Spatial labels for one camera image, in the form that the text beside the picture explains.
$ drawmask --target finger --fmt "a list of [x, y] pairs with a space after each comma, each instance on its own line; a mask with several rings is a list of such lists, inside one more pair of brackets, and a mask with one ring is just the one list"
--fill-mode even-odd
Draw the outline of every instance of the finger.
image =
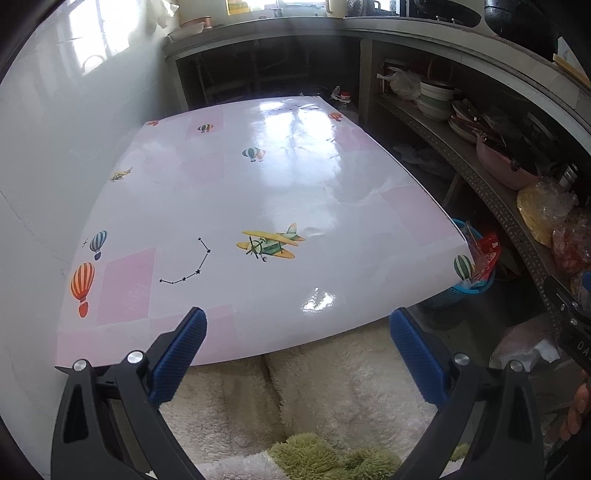
[[589, 403], [589, 390], [587, 384], [581, 385], [574, 394], [574, 406], [579, 413], [583, 413]]
[[570, 438], [569, 427], [566, 424], [566, 421], [560, 427], [560, 438], [563, 439], [565, 442]]
[[566, 422], [569, 426], [569, 432], [571, 434], [576, 434], [581, 429], [581, 414], [576, 411], [574, 408], [569, 410], [569, 414], [566, 417]]

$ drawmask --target blue gripper pad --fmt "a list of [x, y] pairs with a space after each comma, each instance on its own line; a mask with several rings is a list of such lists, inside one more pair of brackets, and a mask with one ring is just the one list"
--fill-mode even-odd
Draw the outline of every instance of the blue gripper pad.
[[206, 333], [205, 312], [196, 309], [152, 370], [149, 398], [156, 408], [173, 399]]
[[449, 375], [413, 323], [405, 309], [394, 310], [390, 314], [390, 336], [423, 399], [441, 410], [449, 398]]
[[585, 272], [583, 274], [583, 287], [587, 291], [591, 291], [591, 272]]

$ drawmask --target stacked bowls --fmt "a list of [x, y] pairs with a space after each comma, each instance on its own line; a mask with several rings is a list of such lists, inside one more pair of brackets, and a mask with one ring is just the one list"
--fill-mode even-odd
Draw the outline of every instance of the stacked bowls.
[[444, 122], [452, 115], [455, 91], [449, 83], [424, 79], [421, 81], [421, 95], [417, 99], [418, 109], [432, 120]]

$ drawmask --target metal screw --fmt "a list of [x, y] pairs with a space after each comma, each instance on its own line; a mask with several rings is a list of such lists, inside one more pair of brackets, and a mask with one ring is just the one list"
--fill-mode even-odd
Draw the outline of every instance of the metal screw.
[[517, 360], [511, 360], [511, 363], [509, 363], [509, 367], [514, 371], [514, 372], [521, 372], [523, 371], [523, 364]]
[[465, 353], [456, 353], [453, 356], [453, 361], [458, 365], [467, 365], [470, 363], [470, 357], [467, 356]]
[[143, 358], [144, 354], [142, 352], [140, 352], [139, 350], [134, 350], [127, 356], [127, 361], [130, 364], [138, 364], [143, 360]]
[[76, 370], [77, 372], [82, 372], [85, 368], [86, 368], [86, 360], [76, 360], [74, 362], [73, 368], [74, 370]]

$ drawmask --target shelf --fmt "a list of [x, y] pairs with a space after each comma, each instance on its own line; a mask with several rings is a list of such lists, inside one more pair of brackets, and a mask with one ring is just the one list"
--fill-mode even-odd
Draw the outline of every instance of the shelf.
[[530, 272], [554, 325], [558, 326], [560, 315], [544, 294], [543, 286], [549, 275], [561, 281], [563, 278], [550, 249], [535, 241], [525, 225], [517, 208], [517, 192], [495, 180], [478, 160], [475, 146], [460, 138], [446, 122], [427, 118], [413, 103], [394, 95], [379, 95], [376, 101], [445, 158], [495, 215]]

